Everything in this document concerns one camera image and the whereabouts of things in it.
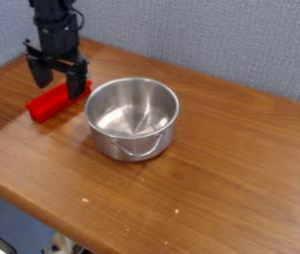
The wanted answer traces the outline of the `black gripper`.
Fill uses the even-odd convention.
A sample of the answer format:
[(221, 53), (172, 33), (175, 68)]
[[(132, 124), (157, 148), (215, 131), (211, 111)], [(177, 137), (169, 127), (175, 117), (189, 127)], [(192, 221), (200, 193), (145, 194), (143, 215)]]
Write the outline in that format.
[(78, 32), (84, 23), (77, 14), (35, 15), (39, 41), (25, 41), (27, 61), (37, 85), (45, 88), (54, 80), (53, 70), (68, 75), (69, 99), (85, 92), (88, 59), (78, 50)]

